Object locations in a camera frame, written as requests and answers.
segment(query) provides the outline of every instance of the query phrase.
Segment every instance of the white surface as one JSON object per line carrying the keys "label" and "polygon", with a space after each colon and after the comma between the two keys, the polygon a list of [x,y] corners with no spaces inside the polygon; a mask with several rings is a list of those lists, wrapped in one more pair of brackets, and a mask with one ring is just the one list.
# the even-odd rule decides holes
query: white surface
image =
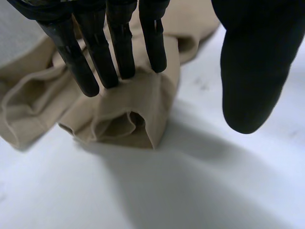
{"label": "white surface", "polygon": [[305,229],[305,43],[267,123],[221,110],[224,29],[182,67],[157,151],[81,146],[55,126],[25,152],[0,143],[1,229]]}

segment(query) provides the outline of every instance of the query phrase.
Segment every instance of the robotic hand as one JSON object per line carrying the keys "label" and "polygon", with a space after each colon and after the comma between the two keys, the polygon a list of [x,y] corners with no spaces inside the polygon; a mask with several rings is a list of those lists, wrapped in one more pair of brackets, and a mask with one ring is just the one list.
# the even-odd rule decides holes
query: robotic hand
{"label": "robotic hand", "polygon": [[[137,0],[7,0],[36,20],[87,96],[99,87],[74,34],[73,13],[105,88],[118,84],[103,33],[105,12],[121,78],[134,75],[128,22]],[[169,0],[139,0],[146,49],[155,72],[166,68],[161,18]],[[229,126],[244,134],[257,130],[276,105],[305,33],[305,0],[212,0],[226,28],[221,55],[223,111]]]}
{"label": "robotic hand", "polygon": [[[28,19],[36,20],[52,38],[86,96],[96,96],[100,89],[74,36],[72,13],[80,26],[103,86],[112,88],[119,83],[103,31],[105,14],[107,14],[121,78],[128,79],[134,76],[129,21],[137,7],[137,0],[8,0],[8,2]],[[157,73],[164,71],[167,63],[161,18],[168,5],[169,0],[139,0],[146,50],[152,69]]]}

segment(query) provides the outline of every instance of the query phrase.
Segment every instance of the fabric fold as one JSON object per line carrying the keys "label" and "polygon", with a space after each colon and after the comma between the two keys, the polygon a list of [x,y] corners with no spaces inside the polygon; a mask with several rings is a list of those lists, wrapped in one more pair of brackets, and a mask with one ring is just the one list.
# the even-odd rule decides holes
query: fabric fold
{"label": "fabric fold", "polygon": [[[199,41],[219,25],[209,0],[172,0],[163,18],[167,69],[152,71],[136,10],[130,22],[136,75],[94,98],[83,95],[48,38],[0,68],[0,136],[15,147],[35,140],[54,123],[82,142],[156,148],[177,91],[180,64],[195,57]],[[117,70],[110,33],[105,24]]]}

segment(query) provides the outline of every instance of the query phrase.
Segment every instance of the gray object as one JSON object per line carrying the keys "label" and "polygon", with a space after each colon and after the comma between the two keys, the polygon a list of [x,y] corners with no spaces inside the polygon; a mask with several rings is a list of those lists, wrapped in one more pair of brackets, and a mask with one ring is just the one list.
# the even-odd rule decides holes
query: gray object
{"label": "gray object", "polygon": [[0,1],[0,67],[30,50],[45,35],[7,1]]}

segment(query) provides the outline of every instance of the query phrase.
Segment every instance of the black rubber thumb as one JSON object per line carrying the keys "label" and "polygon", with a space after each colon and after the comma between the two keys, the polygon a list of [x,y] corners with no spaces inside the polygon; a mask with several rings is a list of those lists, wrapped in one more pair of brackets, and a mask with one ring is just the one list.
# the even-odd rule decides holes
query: black rubber thumb
{"label": "black rubber thumb", "polygon": [[213,6],[227,29],[221,55],[224,117],[232,129],[250,134],[280,97],[304,37],[305,2],[246,2],[213,0]]}

